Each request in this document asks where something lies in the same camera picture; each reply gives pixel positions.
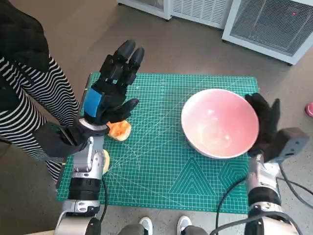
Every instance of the bread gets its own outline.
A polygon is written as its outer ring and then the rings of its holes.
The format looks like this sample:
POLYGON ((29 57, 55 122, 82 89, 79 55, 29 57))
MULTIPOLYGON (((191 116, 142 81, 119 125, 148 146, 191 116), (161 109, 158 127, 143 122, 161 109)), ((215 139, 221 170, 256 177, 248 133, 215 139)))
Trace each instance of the bread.
POLYGON ((125 141, 131 133, 132 126, 126 121, 107 123, 110 128, 109 137, 117 141, 125 141))
POLYGON ((107 150, 104 150, 104 149, 103 149, 103 153, 104 153, 104 166, 103 166, 102 175, 104 175, 105 173, 107 173, 107 171, 109 170, 109 165, 110 165, 110 156, 109 156, 109 153, 107 152, 107 150))

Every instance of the green cutting mat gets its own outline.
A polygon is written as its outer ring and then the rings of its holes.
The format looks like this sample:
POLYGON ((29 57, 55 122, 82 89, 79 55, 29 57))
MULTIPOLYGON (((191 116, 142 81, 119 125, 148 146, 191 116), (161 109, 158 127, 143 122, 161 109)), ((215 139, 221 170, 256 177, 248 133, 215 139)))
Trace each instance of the green cutting mat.
MULTIPOLYGON (((93 73, 91 82, 99 77, 93 73)), ((226 190, 247 173, 247 155, 221 161, 204 157, 186 142, 180 113, 198 91, 222 88, 239 95, 258 91, 253 77, 139 73, 127 97, 139 98, 128 121, 125 142, 105 137, 111 162, 105 180, 110 205, 214 212, 226 190)), ((67 160, 58 200, 67 199, 72 157, 67 160)), ((104 203, 104 191, 100 200, 104 203)), ((247 212, 241 185, 226 199, 222 211, 247 212)))

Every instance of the blue strap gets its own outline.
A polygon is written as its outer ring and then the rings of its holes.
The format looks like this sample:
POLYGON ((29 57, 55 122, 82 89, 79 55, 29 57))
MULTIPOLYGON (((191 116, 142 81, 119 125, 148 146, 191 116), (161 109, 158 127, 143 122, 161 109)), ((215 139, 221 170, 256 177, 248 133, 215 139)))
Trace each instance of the blue strap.
POLYGON ((100 100, 101 94, 96 92, 94 89, 89 89, 84 100, 85 112, 92 117, 96 117, 100 100))

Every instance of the white heater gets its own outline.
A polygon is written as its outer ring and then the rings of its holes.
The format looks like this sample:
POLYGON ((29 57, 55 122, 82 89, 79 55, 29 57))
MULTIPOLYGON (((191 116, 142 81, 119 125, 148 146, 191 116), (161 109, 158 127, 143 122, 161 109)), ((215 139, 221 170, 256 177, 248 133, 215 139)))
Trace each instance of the white heater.
POLYGON ((222 39, 294 65, 313 44, 313 0, 234 0, 222 39))
POLYGON ((224 28, 232 0, 172 0, 172 16, 224 28))
POLYGON ((138 10, 170 20, 171 0, 117 0, 118 4, 131 6, 138 10))

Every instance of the robotic arm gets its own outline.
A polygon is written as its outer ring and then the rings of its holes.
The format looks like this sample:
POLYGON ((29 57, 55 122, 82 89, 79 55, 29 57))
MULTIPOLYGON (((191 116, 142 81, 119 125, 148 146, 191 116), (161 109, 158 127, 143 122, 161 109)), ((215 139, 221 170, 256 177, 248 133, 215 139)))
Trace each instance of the robotic arm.
POLYGON ((134 48, 135 42, 128 40, 114 55, 107 56, 99 80, 84 95, 84 116, 74 126, 62 129, 65 149, 80 151, 74 154, 69 195, 55 235, 101 234, 101 222, 95 215, 100 210, 99 193, 106 161, 103 135, 109 132, 108 121, 125 120, 139 102, 134 98, 124 103, 127 86, 135 80, 144 56, 142 47, 131 56, 134 48))
MULTIPOLYGON (((251 157, 246 178, 249 212, 252 217, 262 212, 283 212, 277 184, 281 163, 298 154, 309 137, 298 128, 280 130, 270 146, 251 157)), ((298 235, 291 221, 273 215, 247 223, 245 235, 298 235)))
MULTIPOLYGON (((277 177, 282 162, 298 154, 309 141, 309 136, 299 128, 277 131, 280 101, 270 107, 260 94, 246 95, 254 108, 260 126, 258 139, 249 151, 249 171, 246 178, 248 217, 263 212, 281 212, 281 197, 277 177)), ((298 235, 292 222, 279 215, 265 216, 247 223, 245 235, 298 235)))

